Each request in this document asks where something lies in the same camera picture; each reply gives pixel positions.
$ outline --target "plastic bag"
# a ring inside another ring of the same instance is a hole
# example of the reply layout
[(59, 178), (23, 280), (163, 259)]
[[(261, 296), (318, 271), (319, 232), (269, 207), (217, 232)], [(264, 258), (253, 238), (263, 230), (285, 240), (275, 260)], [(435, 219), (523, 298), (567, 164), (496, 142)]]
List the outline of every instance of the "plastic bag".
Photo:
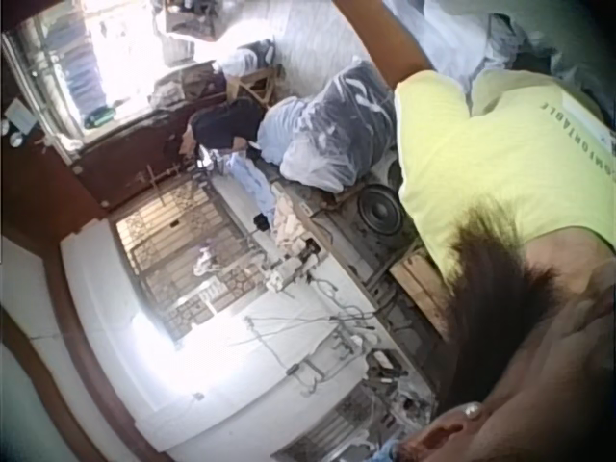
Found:
[(305, 100), (291, 96), (280, 101), (266, 113), (257, 135), (257, 144), (264, 161), (277, 166), (282, 163), (305, 107)]
[(225, 77), (243, 77), (259, 68), (257, 54), (252, 50), (235, 50), (229, 56), (216, 61)]
[(371, 63), (359, 61), (308, 102), (280, 173), (339, 193), (367, 174), (395, 142), (394, 94)]

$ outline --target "white plastic bag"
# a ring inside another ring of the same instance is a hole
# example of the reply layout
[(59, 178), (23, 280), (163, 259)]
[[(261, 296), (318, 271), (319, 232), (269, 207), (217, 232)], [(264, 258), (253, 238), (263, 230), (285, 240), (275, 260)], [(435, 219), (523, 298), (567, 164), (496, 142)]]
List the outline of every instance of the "white plastic bag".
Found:
[(339, 193), (396, 142), (394, 95), (369, 62), (336, 75), (304, 108), (280, 164), (286, 178)]

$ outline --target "bright window light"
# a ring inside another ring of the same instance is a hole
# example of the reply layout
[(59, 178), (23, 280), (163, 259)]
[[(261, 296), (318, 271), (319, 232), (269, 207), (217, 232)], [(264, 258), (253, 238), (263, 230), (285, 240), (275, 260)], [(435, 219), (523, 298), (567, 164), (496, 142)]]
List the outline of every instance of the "bright window light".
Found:
[(169, 389), (181, 394), (206, 393), (229, 379), (249, 351), (228, 346), (231, 337), (249, 335), (242, 321), (232, 317), (216, 316), (195, 326), (177, 350), (143, 313), (135, 315), (132, 328), (144, 363)]

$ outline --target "metal window grille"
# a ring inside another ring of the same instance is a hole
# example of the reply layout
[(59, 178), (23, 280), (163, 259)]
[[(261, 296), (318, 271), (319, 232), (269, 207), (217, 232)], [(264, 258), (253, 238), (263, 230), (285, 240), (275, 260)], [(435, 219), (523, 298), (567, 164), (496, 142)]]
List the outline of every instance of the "metal window grille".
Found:
[[(226, 309), (262, 282), (250, 263), (255, 244), (211, 187), (191, 179), (115, 224), (130, 268), (150, 308), (174, 340)], [(195, 275), (207, 247), (212, 270)]]
[(330, 456), (360, 428), (374, 412), (371, 392), (361, 384), (332, 409), (319, 424), (272, 457), (279, 462), (319, 462)]

